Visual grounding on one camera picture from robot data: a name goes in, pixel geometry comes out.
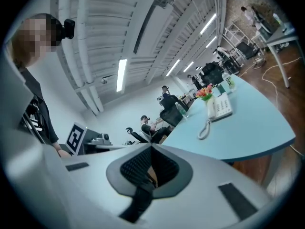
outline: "white pipe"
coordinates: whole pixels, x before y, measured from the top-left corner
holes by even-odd
[[[59,21],[61,23],[64,23],[64,21],[70,17],[71,0],[59,0],[58,9],[59,9],[58,11]],[[72,40],[62,40],[61,43],[72,77],[74,78],[76,85],[78,87],[82,87],[84,85],[84,82],[81,79],[81,75],[75,61]],[[92,101],[92,99],[90,98],[88,91],[82,90],[81,94],[85,99],[85,101],[87,102],[88,106],[94,112],[94,114],[97,115],[99,111],[95,106],[94,102]]]
[[[90,69],[89,56],[88,56],[88,46],[87,46],[87,33],[86,33],[86,22],[88,18],[90,0],[79,0],[78,9],[77,9],[77,39],[78,47],[81,58],[81,65],[84,70],[84,74],[87,80],[87,83],[93,82],[93,76]],[[92,94],[93,100],[100,110],[104,111],[103,105],[99,98],[99,95],[96,91],[95,86],[91,86],[90,92]]]

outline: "telephone cord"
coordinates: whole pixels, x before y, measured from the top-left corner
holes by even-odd
[[[201,131],[198,133],[198,139],[199,140],[204,140],[208,135],[209,135],[209,132],[210,132],[210,122],[211,120],[207,120],[205,122],[205,125],[204,127],[201,129]]]

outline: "white telephone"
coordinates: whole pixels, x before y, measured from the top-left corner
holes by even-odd
[[[227,93],[223,93],[217,98],[210,98],[207,103],[208,119],[204,128],[198,133],[198,139],[205,139],[210,131],[210,122],[218,120],[232,114],[232,107]]]

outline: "curved desk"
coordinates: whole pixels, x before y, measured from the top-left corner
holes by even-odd
[[[207,110],[197,99],[188,111],[190,117],[183,119],[163,144],[225,162],[270,155],[292,144],[295,134],[276,107],[250,84],[236,75],[231,77],[237,88],[228,94],[232,115],[211,122],[208,137],[199,140]],[[229,92],[227,83],[221,84]]]

